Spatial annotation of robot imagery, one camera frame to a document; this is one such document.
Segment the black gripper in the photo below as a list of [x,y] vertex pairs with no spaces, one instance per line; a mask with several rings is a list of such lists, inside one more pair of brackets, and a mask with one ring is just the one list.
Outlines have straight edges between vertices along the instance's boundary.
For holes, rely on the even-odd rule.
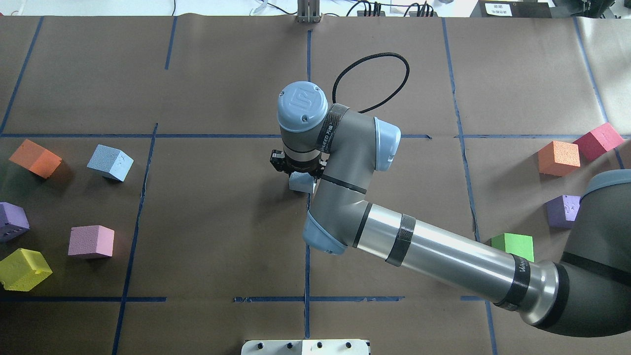
[[278,172],[284,172],[287,175],[294,172],[307,173],[316,179],[321,178],[325,169],[325,160],[322,159],[321,154],[309,161],[298,161],[288,157],[284,151],[272,150],[270,163]]

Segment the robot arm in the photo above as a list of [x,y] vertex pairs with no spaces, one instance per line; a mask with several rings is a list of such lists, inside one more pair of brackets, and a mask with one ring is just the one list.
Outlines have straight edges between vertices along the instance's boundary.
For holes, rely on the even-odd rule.
[[544,332],[629,332],[629,169],[591,178],[559,259],[529,261],[371,199],[376,174],[391,168],[400,146],[395,124],[330,103],[310,81],[279,90],[276,106],[282,148],[270,162],[313,178],[302,232],[311,248],[331,255],[356,248],[469,291]]

